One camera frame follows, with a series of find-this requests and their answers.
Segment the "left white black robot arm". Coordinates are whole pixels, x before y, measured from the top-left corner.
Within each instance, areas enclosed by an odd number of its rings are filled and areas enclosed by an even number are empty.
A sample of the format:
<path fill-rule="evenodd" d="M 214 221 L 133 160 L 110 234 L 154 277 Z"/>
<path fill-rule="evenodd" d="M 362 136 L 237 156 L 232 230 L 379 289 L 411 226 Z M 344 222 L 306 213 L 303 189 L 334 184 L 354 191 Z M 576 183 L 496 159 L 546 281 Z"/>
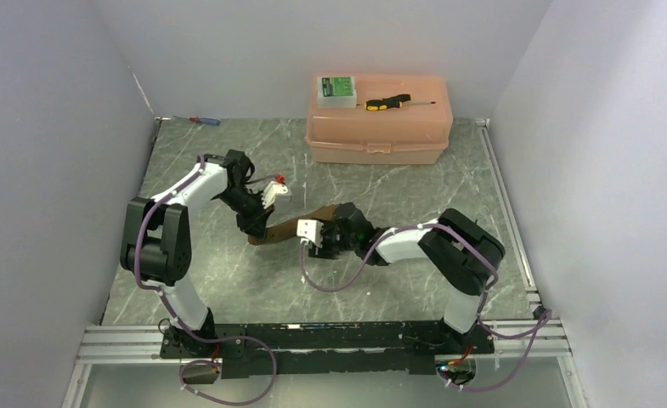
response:
<path fill-rule="evenodd" d="M 256 239 L 266 236 L 274 203 L 289 194 L 282 174 L 261 177 L 242 151 L 223 156 L 200 154 L 192 169 L 166 190 L 127 204 L 120 265 L 136 284 L 161 300 L 174 328 L 185 332 L 183 344 L 194 356 L 209 355 L 217 345 L 212 311 L 203 303 L 188 275 L 193 247 L 190 218 L 210 201 L 221 201 L 235 213 L 238 229 Z"/>

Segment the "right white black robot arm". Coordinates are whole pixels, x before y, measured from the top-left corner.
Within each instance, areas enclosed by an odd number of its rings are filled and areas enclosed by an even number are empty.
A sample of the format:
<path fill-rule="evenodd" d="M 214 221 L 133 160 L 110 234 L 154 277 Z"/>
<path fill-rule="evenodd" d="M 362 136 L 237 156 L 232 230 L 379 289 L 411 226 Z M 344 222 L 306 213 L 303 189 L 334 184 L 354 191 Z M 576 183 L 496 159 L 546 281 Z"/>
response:
<path fill-rule="evenodd" d="M 364 266 L 429 261 L 450 285 L 440 333 L 452 353 L 472 344 L 485 293 L 497 281 L 506 254 L 495 237 L 453 208 L 421 224 L 379 228 L 348 202 L 335 206 L 326 218 L 299 220 L 297 237 L 300 258 L 335 259 L 352 252 Z"/>

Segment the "brown cloth napkin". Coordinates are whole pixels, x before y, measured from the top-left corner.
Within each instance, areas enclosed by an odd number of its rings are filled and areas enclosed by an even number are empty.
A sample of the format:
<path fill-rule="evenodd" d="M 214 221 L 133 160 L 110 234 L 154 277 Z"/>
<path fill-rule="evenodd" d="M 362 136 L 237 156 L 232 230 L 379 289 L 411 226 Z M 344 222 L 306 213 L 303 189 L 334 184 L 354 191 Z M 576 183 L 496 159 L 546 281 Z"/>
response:
<path fill-rule="evenodd" d="M 253 246 L 271 245 L 282 241 L 287 241 L 297 236 L 297 223 L 302 219 L 315 219 L 319 221 L 331 221 L 335 210 L 339 204 L 331 204 L 323 206 L 315 211 L 290 218 L 282 223 L 267 227 L 263 238 L 257 238 L 253 235 L 248 235 L 248 243 Z"/>

